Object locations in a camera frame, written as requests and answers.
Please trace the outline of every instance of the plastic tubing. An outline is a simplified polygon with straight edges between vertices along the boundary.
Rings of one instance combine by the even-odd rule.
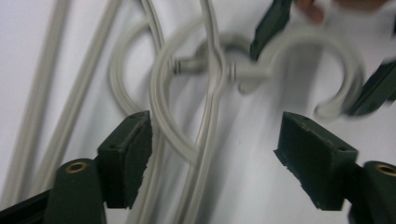
[[[246,53],[246,55],[249,54],[250,40],[247,39],[245,36],[237,34],[220,34],[219,42],[224,50],[239,49],[242,52]],[[195,51],[194,58],[181,58],[175,60],[175,74],[202,72],[204,69],[207,68],[207,51],[207,40],[205,40]]]
[[[109,81],[113,95],[122,110],[128,115],[140,111],[140,108],[128,95],[123,81],[123,59],[126,57],[128,46],[131,46],[144,31],[150,28],[154,46],[158,52],[163,45],[163,33],[158,21],[154,5],[149,0],[142,1],[147,17],[139,22],[134,29],[123,35],[114,49],[110,69]],[[153,155],[148,163],[139,198],[134,204],[134,211],[127,218],[127,223],[149,223],[153,205],[157,197],[158,181],[161,174],[164,148],[164,135],[154,127]]]
[[[250,48],[250,43],[249,40],[241,35],[235,35],[235,34],[222,34],[219,36],[219,44],[224,47],[224,49],[239,49],[241,51],[243,51],[244,53],[246,53],[248,55],[249,52],[249,48]],[[212,49],[209,49],[209,45],[208,45],[208,40],[204,41],[200,47],[196,50],[195,52],[195,56],[196,56],[196,61],[199,61],[199,59],[202,58],[207,58],[208,52],[212,51],[213,52],[213,48],[214,47],[210,47]],[[201,63],[201,65],[207,66],[208,61],[205,61],[205,63]],[[206,127],[201,127],[200,128],[200,134],[198,135],[199,137],[197,138],[196,143],[197,144],[204,144],[205,143],[205,139],[203,138],[203,136],[205,135],[205,137],[207,137],[208,133],[207,133],[208,128]],[[177,209],[177,213],[175,215],[175,221],[174,223],[182,223],[182,218],[184,218],[183,214],[188,214],[187,210],[190,207],[190,210],[192,210],[190,212],[190,214],[195,214],[194,216],[196,216],[196,212],[198,211],[198,204],[195,205],[188,205],[188,201],[191,199],[192,195],[191,195],[191,191],[194,185],[196,185],[197,183],[197,169],[195,169],[193,166],[190,167],[189,172],[187,174],[187,178],[186,178],[186,184],[183,190],[183,194],[181,196],[180,199],[180,203],[179,203],[179,207]],[[202,192],[199,192],[199,196],[196,195],[195,197],[202,197]],[[195,219],[195,217],[190,217],[190,219],[188,219],[187,221],[185,221],[186,223],[191,221],[192,219]]]
[[[209,3],[207,2],[203,2],[203,9],[208,8],[208,4]],[[159,122],[159,125],[167,139],[179,152],[182,151],[183,148],[191,148],[193,149],[193,152],[201,151],[199,149],[202,148],[202,154],[200,153],[200,158],[202,159],[198,160],[198,155],[196,155],[196,158],[191,161],[191,169],[189,170],[189,176],[191,176],[190,180],[196,180],[196,185],[187,181],[185,189],[183,190],[183,195],[185,195],[185,199],[190,200],[184,200],[185,202],[188,202],[186,206],[184,206],[183,203],[180,204],[179,208],[182,208],[185,212],[178,212],[180,210],[177,211],[179,215],[176,216],[175,223],[193,223],[195,220],[202,193],[204,191],[205,180],[213,152],[215,129],[219,113],[219,97],[224,89],[226,81],[228,80],[225,73],[225,59],[219,48],[217,26],[212,14],[212,11],[204,11],[203,18],[199,18],[191,22],[177,33],[160,52],[152,71],[150,86],[151,107],[153,114]],[[188,139],[176,126],[172,116],[170,116],[169,109],[166,104],[164,104],[162,92],[164,92],[165,86],[169,84],[171,78],[171,71],[164,68],[168,62],[168,58],[170,58],[170,54],[175,51],[179,43],[186,38],[189,32],[197,29],[201,20],[206,17],[206,31],[209,36],[209,88],[208,95],[206,97],[204,117],[197,137],[197,144],[194,145],[191,140]]]
[[[83,64],[78,72],[78,77],[67,99],[64,111],[52,135],[44,159],[39,167],[35,183],[30,191],[30,196],[50,188],[56,169],[59,167],[70,139],[71,132],[76,123],[78,112],[91,82],[94,69],[99,61],[102,49],[106,42],[112,22],[114,21],[120,0],[109,1],[106,11],[101,19],[93,40],[90,44]]]
[[[7,208],[20,202],[22,188],[31,169],[30,159],[33,158],[37,148],[38,135],[43,123],[43,114],[49,96],[50,83],[54,72],[59,46],[64,32],[69,1],[58,0],[52,13],[51,23],[46,36],[41,59],[35,73],[35,79],[28,105],[24,112],[17,145],[9,167],[3,198],[0,208]]]

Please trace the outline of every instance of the white background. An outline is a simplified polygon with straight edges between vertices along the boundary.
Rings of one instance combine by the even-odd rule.
[[[39,151],[32,158],[36,161],[32,178],[106,3],[93,0],[71,3]],[[269,4],[267,0],[214,0],[220,30],[253,37],[255,26]],[[52,0],[0,2],[0,189],[6,181],[53,5]],[[165,39],[201,11],[198,0],[156,0],[154,5]],[[396,56],[396,41],[391,38],[396,14],[393,3],[372,16],[337,10],[326,2],[323,5],[328,12],[329,28],[348,36],[360,49],[366,78],[384,59]],[[108,62],[118,37],[141,21],[143,15],[138,1],[122,2],[64,161],[94,158],[97,147],[125,117],[111,95],[106,76]],[[290,27],[303,23],[307,21],[293,9]],[[191,55],[202,39],[202,32],[192,35],[178,54]],[[139,105],[149,109],[149,69],[154,60],[149,35],[137,41],[126,60],[128,92]],[[282,68],[274,80],[250,95],[241,95],[233,83],[224,93],[217,148],[198,223],[347,223],[347,203],[343,212],[317,210],[298,180],[273,153],[282,111],[313,118],[316,103],[338,90],[341,67],[332,55],[304,46],[297,48],[282,63]],[[192,139],[202,116],[206,82],[204,75],[182,76],[176,77],[172,84],[172,111]],[[317,121],[360,151],[358,164],[366,161],[396,164],[395,116],[396,107],[388,105],[364,118]],[[187,164],[170,147],[166,150],[160,197],[152,223],[171,223],[187,174]],[[126,211],[107,213],[108,223],[122,223],[127,214]]]

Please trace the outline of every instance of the clamp jaw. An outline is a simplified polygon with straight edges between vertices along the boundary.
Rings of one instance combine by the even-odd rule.
[[[67,162],[54,187],[0,212],[0,223],[105,224],[108,208],[132,207],[152,153],[149,112],[127,117],[94,159]]]
[[[259,60],[260,54],[270,40],[285,29],[290,19],[292,0],[274,0],[256,27],[254,40],[250,45],[250,59]]]
[[[358,150],[306,117],[284,113],[279,160],[300,180],[314,205],[340,211],[352,203],[353,224],[396,224],[396,166],[355,163]]]
[[[382,63],[364,84],[361,95],[348,111],[349,116],[374,113],[383,104],[396,100],[396,61]]]

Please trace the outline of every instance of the brass insert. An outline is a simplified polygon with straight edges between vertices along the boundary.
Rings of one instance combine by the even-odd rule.
[[[382,174],[396,176],[396,169],[391,166],[380,164],[376,166],[376,169]]]
[[[85,170],[85,168],[87,168],[87,165],[88,164],[86,162],[78,161],[78,162],[68,165],[66,167],[66,172],[69,174],[75,174],[75,173]]]

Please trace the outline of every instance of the finger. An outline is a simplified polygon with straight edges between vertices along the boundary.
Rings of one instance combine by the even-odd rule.
[[[312,0],[297,0],[295,4],[314,23],[323,22],[323,10],[315,6]]]

